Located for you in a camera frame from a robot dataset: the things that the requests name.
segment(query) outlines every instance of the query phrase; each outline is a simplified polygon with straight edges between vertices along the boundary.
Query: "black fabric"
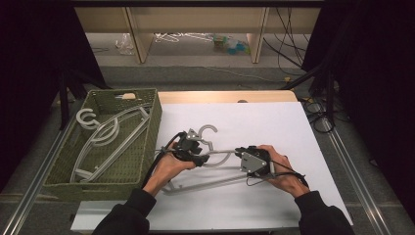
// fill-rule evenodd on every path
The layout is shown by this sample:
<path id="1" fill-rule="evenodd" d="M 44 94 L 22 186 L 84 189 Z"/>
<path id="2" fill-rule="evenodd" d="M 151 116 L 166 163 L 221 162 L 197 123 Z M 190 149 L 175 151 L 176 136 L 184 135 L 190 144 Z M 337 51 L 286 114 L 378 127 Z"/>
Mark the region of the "black fabric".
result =
<path id="1" fill-rule="evenodd" d="M 304 194 L 295 202 L 301 212 L 301 235 L 354 234 L 343 212 L 336 207 L 327 207 L 318 191 Z"/>
<path id="2" fill-rule="evenodd" d="M 0 28 L 0 107 L 5 123 L 0 134 L 2 189 L 49 115 L 62 73 L 82 71 L 105 82 L 73 7 L 1 1 Z M 73 95 L 85 94 L 82 82 L 69 76 Z"/>
<path id="3" fill-rule="evenodd" d="M 336 207 L 327 207 L 319 192 L 304 194 L 295 202 L 301 212 L 299 226 L 302 235 L 354 234 L 343 212 Z M 155 203 L 156 199 L 150 194 L 135 189 L 125 205 L 116 205 L 98 224 L 93 235 L 147 234 L 150 225 L 146 216 Z"/>
<path id="4" fill-rule="evenodd" d="M 92 234 L 147 234 L 150 223 L 146 216 L 155 204 L 153 196 L 142 189 L 135 189 L 128 201 L 116 205 Z"/>
<path id="5" fill-rule="evenodd" d="M 320 9 L 314 29 L 308 42 L 304 61 L 301 68 L 311 71 L 317 67 L 327 54 L 346 15 L 351 11 L 355 0 L 349 0 L 349 5 L 327 4 Z"/>
<path id="6" fill-rule="evenodd" d="M 414 5 L 376 2 L 339 84 L 347 114 L 415 222 Z"/>

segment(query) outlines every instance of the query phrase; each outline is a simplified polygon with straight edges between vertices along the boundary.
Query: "black device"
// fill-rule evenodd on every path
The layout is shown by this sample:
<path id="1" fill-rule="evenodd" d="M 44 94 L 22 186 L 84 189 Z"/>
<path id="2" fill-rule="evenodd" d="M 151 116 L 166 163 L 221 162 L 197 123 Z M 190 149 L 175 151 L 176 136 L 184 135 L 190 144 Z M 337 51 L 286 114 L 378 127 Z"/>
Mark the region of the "black device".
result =
<path id="1" fill-rule="evenodd" d="M 274 165 L 266 150 L 256 146 L 236 148 L 235 155 L 241 158 L 241 171 L 249 177 L 264 177 L 274 172 Z"/>
<path id="2" fill-rule="evenodd" d="M 180 161 L 193 162 L 196 166 L 202 166 L 208 161 L 209 155 L 200 156 L 202 148 L 199 147 L 198 140 L 189 137 L 186 131 L 179 133 L 179 141 L 173 145 L 171 153 Z"/>

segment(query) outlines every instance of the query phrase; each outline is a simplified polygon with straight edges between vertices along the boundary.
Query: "black sleeve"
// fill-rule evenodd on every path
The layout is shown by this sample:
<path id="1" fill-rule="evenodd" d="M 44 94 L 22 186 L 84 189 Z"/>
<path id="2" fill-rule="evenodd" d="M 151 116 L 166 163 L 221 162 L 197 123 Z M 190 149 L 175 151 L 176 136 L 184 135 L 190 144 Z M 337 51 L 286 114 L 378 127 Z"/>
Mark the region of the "black sleeve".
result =
<path id="1" fill-rule="evenodd" d="M 115 205 L 92 234 L 148 234 L 150 223 L 146 217 L 155 204 L 156 199 L 149 193 L 134 189 L 127 202 Z"/>
<path id="2" fill-rule="evenodd" d="M 350 235 L 354 234 L 343 212 L 336 207 L 327 207 L 318 191 L 295 198 L 300 208 L 301 235 Z"/>

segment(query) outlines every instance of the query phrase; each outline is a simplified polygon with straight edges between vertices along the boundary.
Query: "green crate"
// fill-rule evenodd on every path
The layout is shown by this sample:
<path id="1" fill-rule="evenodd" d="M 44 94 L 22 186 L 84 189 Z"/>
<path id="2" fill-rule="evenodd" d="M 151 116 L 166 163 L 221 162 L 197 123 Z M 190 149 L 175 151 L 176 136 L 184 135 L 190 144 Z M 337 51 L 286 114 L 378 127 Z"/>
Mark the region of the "green crate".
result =
<path id="1" fill-rule="evenodd" d="M 122 100 L 115 97 L 124 93 L 134 93 L 136 99 Z M 157 90 L 91 90 L 81 108 L 92 109 L 97 115 L 94 119 L 102 123 L 119 112 L 147 103 L 152 105 L 147 129 L 94 182 L 69 182 L 80 150 L 95 131 L 82 128 L 76 119 L 72 121 L 48 172 L 44 188 L 62 201 L 127 199 L 132 189 L 142 185 L 154 160 L 162 112 Z M 123 121 L 118 137 L 109 145 L 93 148 L 80 168 L 94 172 L 94 167 L 102 163 L 140 121 L 140 116 Z"/>

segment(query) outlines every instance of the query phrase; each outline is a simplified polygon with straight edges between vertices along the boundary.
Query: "person's left hand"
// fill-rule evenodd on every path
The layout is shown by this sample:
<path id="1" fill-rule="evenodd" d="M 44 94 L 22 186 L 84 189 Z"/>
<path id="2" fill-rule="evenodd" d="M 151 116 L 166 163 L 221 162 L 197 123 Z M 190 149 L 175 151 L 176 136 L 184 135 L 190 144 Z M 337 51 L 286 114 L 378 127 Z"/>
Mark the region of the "person's left hand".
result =
<path id="1" fill-rule="evenodd" d="M 193 162 L 182 162 L 176 159 L 173 154 L 167 153 L 160 159 L 152 177 L 143 190 L 155 197 L 170 179 L 177 176 L 181 171 L 194 167 L 196 166 Z"/>

